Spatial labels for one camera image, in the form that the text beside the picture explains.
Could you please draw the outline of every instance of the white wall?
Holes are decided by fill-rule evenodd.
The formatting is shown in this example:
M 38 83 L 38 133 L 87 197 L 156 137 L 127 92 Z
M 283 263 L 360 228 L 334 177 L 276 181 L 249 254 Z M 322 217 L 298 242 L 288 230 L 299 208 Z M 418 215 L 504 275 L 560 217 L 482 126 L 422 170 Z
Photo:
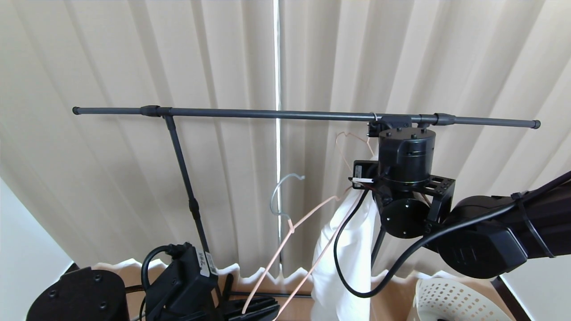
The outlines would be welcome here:
M 502 278 L 532 319 L 569 320 L 569 271 L 571 255 L 532 259 Z
M 72 261 L 0 179 L 0 311 L 24 320 L 35 298 Z

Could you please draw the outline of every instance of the sticker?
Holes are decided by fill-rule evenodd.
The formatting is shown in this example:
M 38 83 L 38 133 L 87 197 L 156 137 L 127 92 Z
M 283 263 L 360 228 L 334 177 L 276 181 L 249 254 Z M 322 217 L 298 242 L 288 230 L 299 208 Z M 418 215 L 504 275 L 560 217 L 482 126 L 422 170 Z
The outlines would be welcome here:
M 355 177 L 361 178 L 363 174 L 363 167 L 361 165 L 355 166 Z
M 204 252 L 206 254 L 206 261 L 208 262 L 208 267 L 210 268 L 210 273 L 214 275 L 218 275 L 216 272 L 216 267 L 214 266 L 214 261 L 212 260 L 212 255 L 208 252 Z
M 200 266 L 200 275 L 210 277 L 208 270 L 208 263 L 206 263 L 206 256 L 203 250 L 196 249 L 196 258 L 198 258 L 198 265 Z

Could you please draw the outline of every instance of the horizontal bar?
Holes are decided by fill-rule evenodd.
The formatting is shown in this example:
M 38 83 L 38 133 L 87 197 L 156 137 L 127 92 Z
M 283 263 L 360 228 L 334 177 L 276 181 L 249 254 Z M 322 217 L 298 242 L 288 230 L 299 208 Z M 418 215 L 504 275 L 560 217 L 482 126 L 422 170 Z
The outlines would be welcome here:
M 230 295 L 233 296 L 249 296 L 249 292 L 240 292 L 240 291 L 230 291 Z M 256 292 L 257 296 L 274 296 L 276 298 L 289 298 L 291 294 L 289 293 L 267 293 L 267 292 Z M 311 299 L 311 294 L 295 294 L 294 298 L 302 298 L 302 299 Z
M 225 118 L 268 118 L 268 119 L 306 119 L 320 121 L 349 121 L 370 122 L 376 118 L 394 116 L 395 114 L 374 113 L 339 113 L 324 111 L 292 111 L 292 110 L 255 110 L 255 109 L 194 109 L 194 108 L 170 108 L 159 106 L 145 106 L 141 108 L 80 108 L 74 107 L 73 113 L 82 114 L 112 114 L 112 115 L 147 115 L 147 116 L 192 116 L 192 117 L 225 117 Z M 465 125 L 489 125 L 526 127 L 537 129 L 539 121 L 522 121 L 517 119 L 497 119 L 478 117 L 456 117 L 448 114 L 433 115 L 406 115 L 413 123 L 424 123 L 435 126 L 452 124 Z

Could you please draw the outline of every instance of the curtain fold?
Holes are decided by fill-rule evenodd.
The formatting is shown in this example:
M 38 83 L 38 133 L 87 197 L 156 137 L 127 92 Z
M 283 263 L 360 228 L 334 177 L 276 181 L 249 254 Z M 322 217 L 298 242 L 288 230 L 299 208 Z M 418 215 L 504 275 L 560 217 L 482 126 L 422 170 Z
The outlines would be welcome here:
M 537 118 L 539 130 L 431 129 L 437 132 L 432 172 L 457 178 L 455 203 L 538 187 L 571 164 L 564 147 L 571 130 L 570 10 L 561 1 L 283 1 L 283 109 Z M 301 217 L 349 186 L 336 135 L 364 138 L 367 129 L 343 122 L 282 126 L 282 172 L 307 177 L 284 186 L 283 203 Z M 339 145 L 350 163 L 371 156 L 355 138 L 341 136 Z M 310 266 L 333 209 L 324 207 L 296 230 L 284 250 L 286 275 Z M 412 242 L 387 237 L 373 273 L 390 267 Z M 451 271 L 424 249 L 399 275 L 412 269 Z
M 2 176 L 25 205 L 81 266 L 199 246 L 164 121 L 71 108 L 273 106 L 272 3 L 1 6 Z M 254 273 L 278 243 L 275 122 L 175 121 L 216 264 Z

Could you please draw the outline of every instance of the vertical rack pole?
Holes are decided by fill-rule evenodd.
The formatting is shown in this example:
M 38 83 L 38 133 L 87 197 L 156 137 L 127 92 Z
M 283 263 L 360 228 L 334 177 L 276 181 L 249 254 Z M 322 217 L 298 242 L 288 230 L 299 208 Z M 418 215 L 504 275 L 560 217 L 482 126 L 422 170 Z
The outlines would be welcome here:
M 208 242 L 206 241 L 206 233 L 204 233 L 204 227 L 202 226 L 202 221 L 200 220 L 200 209 L 198 206 L 198 201 L 194 197 L 194 192 L 192 191 L 192 186 L 190 185 L 190 177 L 188 176 L 188 170 L 184 162 L 184 156 L 182 154 L 182 148 L 180 147 L 180 141 L 178 134 L 176 133 L 175 120 L 172 116 L 163 116 L 167 123 L 168 132 L 171 135 L 172 145 L 175 149 L 176 160 L 179 163 L 180 173 L 182 174 L 182 179 L 184 181 L 184 188 L 186 189 L 186 194 L 188 195 L 188 208 L 192 213 L 192 218 L 196 224 L 196 230 L 198 231 L 198 237 L 200 238 L 200 244 L 205 252 L 210 252 L 208 249 Z M 222 293 L 220 292 L 220 287 L 216 285 L 216 296 L 218 297 L 218 302 L 222 301 Z

